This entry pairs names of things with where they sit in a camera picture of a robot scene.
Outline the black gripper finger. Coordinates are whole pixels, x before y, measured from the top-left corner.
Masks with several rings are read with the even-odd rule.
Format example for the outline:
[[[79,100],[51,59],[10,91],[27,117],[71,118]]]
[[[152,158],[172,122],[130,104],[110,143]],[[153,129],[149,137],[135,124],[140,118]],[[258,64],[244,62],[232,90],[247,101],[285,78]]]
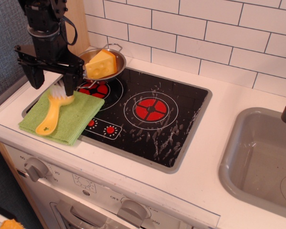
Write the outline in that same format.
[[[62,80],[67,96],[72,96],[73,91],[77,88],[78,82],[82,79],[82,73],[66,73],[63,75]]]
[[[22,68],[31,86],[39,89],[45,81],[42,65],[40,63],[33,65],[23,64]]]

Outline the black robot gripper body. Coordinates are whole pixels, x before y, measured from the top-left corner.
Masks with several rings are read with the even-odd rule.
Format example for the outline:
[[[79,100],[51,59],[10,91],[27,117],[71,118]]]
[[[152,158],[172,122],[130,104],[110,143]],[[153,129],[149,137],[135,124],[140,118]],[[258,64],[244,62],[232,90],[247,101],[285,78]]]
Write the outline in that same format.
[[[14,50],[18,53],[18,62],[33,65],[40,63],[42,69],[54,73],[82,73],[83,60],[73,54],[68,46],[73,46],[78,39],[77,30],[72,42],[68,41],[65,27],[58,27],[53,31],[37,31],[29,27],[33,44],[16,45]]]

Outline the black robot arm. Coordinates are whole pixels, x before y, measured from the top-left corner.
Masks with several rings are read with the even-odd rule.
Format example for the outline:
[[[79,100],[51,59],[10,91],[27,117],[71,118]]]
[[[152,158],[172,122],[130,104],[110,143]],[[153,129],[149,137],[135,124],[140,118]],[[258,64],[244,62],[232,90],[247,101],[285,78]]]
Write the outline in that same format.
[[[63,75],[67,96],[73,95],[78,80],[83,76],[84,61],[71,53],[70,45],[77,42],[67,39],[66,24],[74,23],[65,17],[68,8],[64,0],[21,0],[19,4],[27,17],[27,30],[32,45],[17,45],[18,62],[31,86],[39,89],[44,83],[44,71]]]

